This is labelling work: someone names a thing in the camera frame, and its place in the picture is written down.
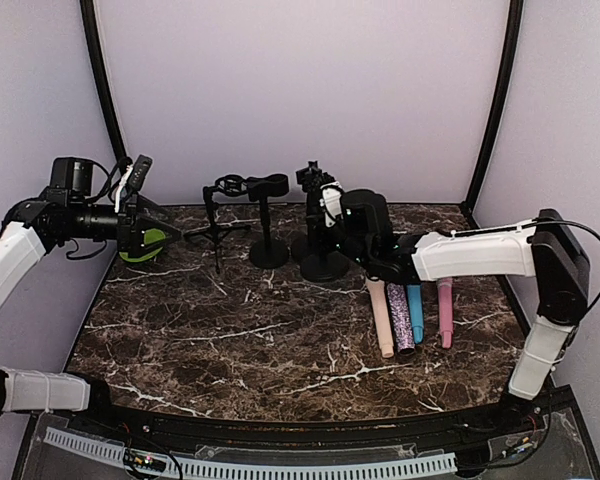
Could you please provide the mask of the black round-base stand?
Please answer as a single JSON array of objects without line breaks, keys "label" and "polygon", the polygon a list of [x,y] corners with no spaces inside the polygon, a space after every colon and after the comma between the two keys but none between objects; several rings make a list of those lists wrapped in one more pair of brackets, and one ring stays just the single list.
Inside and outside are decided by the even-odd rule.
[{"label": "black round-base stand", "polygon": [[287,244],[271,235],[271,216],[269,199],[283,197],[289,193],[288,176],[275,173],[266,177],[248,177],[247,194],[250,202],[259,204],[260,223],[263,238],[255,242],[249,251],[249,260],[260,269],[276,269],[287,263],[289,249]]},{"label": "black round-base stand", "polygon": [[[320,199],[320,187],[337,181],[332,175],[318,166],[317,160],[309,160],[308,166],[296,171],[296,181],[308,199]],[[331,253],[326,257],[310,254],[301,262],[301,276],[313,283],[325,283],[343,278],[349,268],[349,260],[340,253]]]},{"label": "black round-base stand", "polygon": [[298,235],[291,244],[291,256],[296,263],[301,263],[309,254],[309,241],[306,234]]}]

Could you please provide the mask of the beige microphone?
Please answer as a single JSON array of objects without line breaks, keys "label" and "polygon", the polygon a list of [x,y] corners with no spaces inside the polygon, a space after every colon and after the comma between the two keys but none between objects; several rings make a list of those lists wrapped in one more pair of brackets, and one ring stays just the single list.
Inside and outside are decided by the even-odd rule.
[{"label": "beige microphone", "polygon": [[383,358],[391,358],[394,356],[394,342],[385,294],[385,283],[382,280],[367,277],[365,284],[370,295],[381,355]]}]

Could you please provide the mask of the blue microphone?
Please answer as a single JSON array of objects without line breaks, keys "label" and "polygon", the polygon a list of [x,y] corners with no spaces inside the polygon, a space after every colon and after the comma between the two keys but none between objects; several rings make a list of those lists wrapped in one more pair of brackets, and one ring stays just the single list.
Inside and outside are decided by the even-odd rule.
[{"label": "blue microphone", "polygon": [[424,315],[421,286],[407,285],[406,293],[414,342],[420,344],[424,339]]}]

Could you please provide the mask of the pink microphone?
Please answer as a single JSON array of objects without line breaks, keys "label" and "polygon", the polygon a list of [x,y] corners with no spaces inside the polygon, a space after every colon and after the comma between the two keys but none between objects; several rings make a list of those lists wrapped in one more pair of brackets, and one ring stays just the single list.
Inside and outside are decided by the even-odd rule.
[{"label": "pink microphone", "polygon": [[453,279],[446,277],[437,281],[439,335],[444,349],[452,347],[454,332]]}]

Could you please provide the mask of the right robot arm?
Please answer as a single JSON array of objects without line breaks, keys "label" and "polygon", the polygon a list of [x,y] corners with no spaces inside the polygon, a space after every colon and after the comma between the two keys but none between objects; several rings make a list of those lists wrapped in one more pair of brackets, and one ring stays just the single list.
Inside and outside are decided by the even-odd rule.
[{"label": "right robot arm", "polygon": [[539,305],[508,396],[490,413],[501,434],[529,416],[546,377],[596,304],[589,296],[590,260],[573,234],[577,223],[554,209],[521,222],[448,233],[397,234],[383,195],[343,190],[337,183],[305,190],[308,218],[318,239],[360,266],[373,280],[397,285],[446,277],[514,275],[536,280]]}]

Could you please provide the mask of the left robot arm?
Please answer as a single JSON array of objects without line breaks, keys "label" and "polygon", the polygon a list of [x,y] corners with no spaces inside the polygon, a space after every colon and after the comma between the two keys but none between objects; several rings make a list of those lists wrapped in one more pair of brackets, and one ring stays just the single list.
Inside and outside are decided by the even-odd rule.
[{"label": "left robot arm", "polygon": [[[54,248],[70,240],[115,242],[118,251],[138,259],[178,241],[181,233],[152,217],[160,208],[140,190],[153,164],[141,155],[124,158],[92,194],[97,162],[77,157],[54,160],[47,187],[10,208],[0,229],[0,309],[27,273]],[[121,427],[120,412],[98,394],[101,382],[67,373],[0,366],[0,416],[5,412],[81,412],[100,436]]]}]

